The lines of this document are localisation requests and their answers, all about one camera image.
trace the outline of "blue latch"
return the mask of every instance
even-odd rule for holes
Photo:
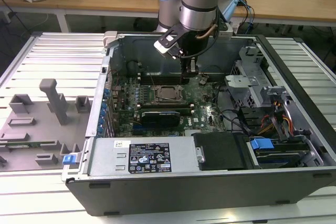
[[[274,149],[270,138],[255,138],[251,141],[252,148],[255,149]]]
[[[76,154],[65,155],[63,158],[64,165],[75,165],[76,164]]]

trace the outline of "robotic arm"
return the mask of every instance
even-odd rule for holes
[[[181,61],[181,81],[198,74],[197,58],[218,38],[220,19],[226,22],[218,0],[160,0],[157,31],[165,34],[154,46],[163,56]]]

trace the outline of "gray post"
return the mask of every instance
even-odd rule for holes
[[[47,95],[50,106],[56,114],[59,124],[66,125],[68,117],[56,91],[56,84],[57,82],[55,79],[43,79],[40,83],[40,90]]]

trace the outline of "gray plastic block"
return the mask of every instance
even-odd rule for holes
[[[89,97],[87,96],[77,96],[75,105],[78,113],[89,113],[91,110]]]
[[[11,149],[6,145],[0,145],[0,152],[11,152]]]
[[[45,150],[45,151],[47,151],[47,150],[61,150],[61,147],[62,147],[62,145],[58,140],[54,141],[54,143],[52,143],[52,144],[41,144],[42,150]]]
[[[35,161],[39,165],[56,165],[58,163],[58,159],[53,153],[36,154]]]
[[[40,90],[47,95],[50,106],[56,114],[59,124],[66,125],[68,116],[59,99],[59,95],[56,91],[56,84],[57,82],[55,79],[42,79],[39,87]]]
[[[76,153],[76,152],[80,152],[80,149],[78,147],[78,144],[74,144],[73,148],[72,148],[72,152]]]
[[[6,163],[7,163],[7,160],[0,156],[0,166],[4,167]]]
[[[8,141],[8,142],[22,142],[22,141],[27,141],[28,139],[29,139],[28,133],[3,134],[0,137],[0,141]]]
[[[59,100],[61,101],[61,105],[64,107],[65,111],[67,111],[69,104],[67,103],[67,101],[65,100],[65,97],[63,94],[58,94],[59,96]],[[50,102],[47,102],[48,108],[50,110],[51,113],[54,112],[54,110],[52,109]]]
[[[36,123],[34,118],[16,118],[16,119],[11,119],[8,122],[9,126],[29,126],[29,125],[34,125]]]
[[[60,156],[65,156],[65,155],[67,155],[69,153],[70,153],[70,151],[69,151],[67,145],[66,144],[62,144],[61,151],[59,152],[59,155]]]
[[[12,108],[15,114],[28,113],[25,105],[33,104],[29,95],[27,94],[16,94],[13,96],[12,100],[9,103],[9,106]]]

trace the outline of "desk leg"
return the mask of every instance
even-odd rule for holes
[[[59,27],[61,28],[62,33],[70,33],[71,28],[65,18],[65,14],[56,14]]]
[[[9,24],[11,21],[10,21],[10,18],[8,16],[8,12],[7,11],[3,11],[1,12],[1,18],[2,20],[6,23],[6,24]]]

